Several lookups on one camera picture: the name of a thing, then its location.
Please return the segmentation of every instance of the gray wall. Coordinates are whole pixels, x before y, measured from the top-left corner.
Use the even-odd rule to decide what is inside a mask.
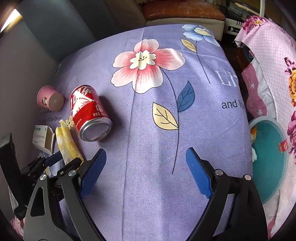
[[[20,21],[0,39],[0,136],[12,132],[20,168],[27,165],[34,122],[40,107],[39,89],[53,79],[57,63]],[[0,208],[14,217],[7,184],[0,171]]]

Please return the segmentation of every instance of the pink polka dot fabric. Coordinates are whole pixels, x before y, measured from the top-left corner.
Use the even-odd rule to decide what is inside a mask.
[[[235,41],[239,47],[242,43],[247,45],[262,68],[263,75],[274,99],[276,120],[286,132],[289,143],[288,151],[290,152],[290,150],[293,150],[294,141],[291,139],[293,135],[291,136],[291,133],[288,132],[289,136],[287,130],[288,125],[291,125],[291,117],[296,111],[296,107],[294,107],[292,101],[293,65],[290,66],[290,71],[286,71],[290,62],[286,62],[285,58],[288,58],[291,64],[296,62],[295,41],[281,27],[270,20],[265,20],[265,22],[254,26],[251,30],[242,28]],[[287,172],[280,187],[279,205],[276,207],[277,211],[274,211],[276,218],[271,235],[275,234],[281,227],[296,202],[295,162],[295,153],[292,152],[288,155]]]

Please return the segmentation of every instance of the yellow cloth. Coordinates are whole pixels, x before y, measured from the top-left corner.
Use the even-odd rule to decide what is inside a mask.
[[[63,120],[61,120],[59,123],[61,127],[56,128],[57,144],[65,164],[67,165],[76,157],[81,159],[82,164],[84,162],[83,157],[80,154],[75,142],[73,141],[69,128],[66,126],[66,123]]]

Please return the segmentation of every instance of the pink paper cup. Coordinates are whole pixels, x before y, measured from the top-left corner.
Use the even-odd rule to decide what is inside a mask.
[[[41,108],[51,111],[60,111],[64,104],[64,97],[52,86],[46,85],[37,94],[37,103]]]

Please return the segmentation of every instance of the blanket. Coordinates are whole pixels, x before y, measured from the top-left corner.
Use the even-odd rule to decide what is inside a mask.
[[[81,140],[71,116],[70,94],[83,84],[96,90],[113,122],[98,142]],[[153,26],[100,40],[64,59],[51,85],[64,106],[40,113],[36,123],[54,130],[65,120],[85,160],[99,148],[107,153],[83,199],[107,240],[187,239],[208,203],[187,165],[189,147],[228,175],[252,174],[238,79],[202,26]],[[216,233],[225,228],[231,202]]]
[[[268,209],[265,209],[268,212],[267,220],[270,221],[269,228],[272,228],[271,235],[273,235],[286,220],[296,202],[296,43],[284,29],[271,20],[258,16],[246,20],[235,41],[238,46],[247,45],[256,58],[243,73],[247,74],[246,79],[250,80],[251,73],[260,72],[257,77],[252,78],[252,82],[250,81],[251,89],[257,88],[258,80],[263,78],[267,84],[263,88],[268,89],[265,92],[270,93],[273,99],[271,101],[269,94],[266,94],[265,99],[262,96],[260,98],[257,91],[253,94],[251,90],[252,96],[261,102],[257,106],[262,108],[250,107],[250,109],[253,109],[255,116],[275,117],[286,131],[289,140],[286,175],[279,194],[275,195]]]

